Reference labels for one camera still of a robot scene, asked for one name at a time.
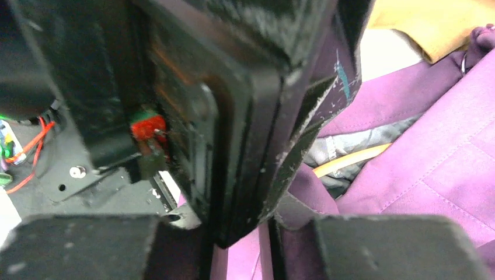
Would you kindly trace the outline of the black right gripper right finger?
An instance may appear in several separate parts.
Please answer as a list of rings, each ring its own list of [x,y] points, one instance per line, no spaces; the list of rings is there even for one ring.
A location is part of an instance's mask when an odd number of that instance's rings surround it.
[[[328,215],[282,196],[276,279],[490,279],[463,229],[435,215]]]

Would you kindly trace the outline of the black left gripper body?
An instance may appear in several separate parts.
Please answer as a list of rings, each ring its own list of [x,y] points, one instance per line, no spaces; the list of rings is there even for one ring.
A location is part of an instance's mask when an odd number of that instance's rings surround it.
[[[168,168],[220,247],[257,225],[285,62],[185,1],[8,1],[35,70],[97,173]]]

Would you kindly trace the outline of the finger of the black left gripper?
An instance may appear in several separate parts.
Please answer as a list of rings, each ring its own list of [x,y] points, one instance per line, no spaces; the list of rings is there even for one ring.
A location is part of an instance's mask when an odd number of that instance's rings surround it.
[[[373,1],[329,1],[312,16],[320,26],[299,70],[301,76],[283,93],[260,178],[259,223],[272,218],[287,200],[287,192],[305,155],[321,129],[354,100],[361,84],[359,44]]]

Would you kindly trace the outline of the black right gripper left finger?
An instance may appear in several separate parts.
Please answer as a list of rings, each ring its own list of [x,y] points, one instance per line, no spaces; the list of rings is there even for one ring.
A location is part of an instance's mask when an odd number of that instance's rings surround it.
[[[208,279],[211,250],[188,205],[158,215],[38,215],[8,234],[2,279]]]

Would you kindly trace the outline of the orange wavy hanger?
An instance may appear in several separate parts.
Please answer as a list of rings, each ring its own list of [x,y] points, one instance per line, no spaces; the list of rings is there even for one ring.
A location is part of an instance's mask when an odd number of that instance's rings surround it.
[[[338,171],[347,166],[375,158],[381,153],[383,153],[385,150],[387,150],[391,145],[392,143],[387,143],[387,144],[367,148],[364,150],[360,150],[358,152],[353,152],[351,154],[342,156],[340,158],[333,159],[321,166],[314,168],[312,171],[317,178],[321,178],[329,173]]]

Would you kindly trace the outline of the tan brown pleated skirt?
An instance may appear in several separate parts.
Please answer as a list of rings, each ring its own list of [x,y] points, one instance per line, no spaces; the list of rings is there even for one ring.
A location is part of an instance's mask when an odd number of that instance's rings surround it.
[[[433,64],[468,43],[476,27],[494,23],[494,1],[375,1],[369,29],[397,30]]]

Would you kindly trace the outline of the purple garment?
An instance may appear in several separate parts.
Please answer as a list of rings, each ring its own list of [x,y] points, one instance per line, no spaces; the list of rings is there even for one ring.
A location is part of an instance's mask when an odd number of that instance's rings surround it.
[[[494,278],[494,25],[476,27],[469,47],[365,82],[349,108],[324,127],[311,163],[388,148],[350,166],[341,195],[302,164],[278,206],[288,279],[323,279],[313,218],[438,215],[467,234]]]

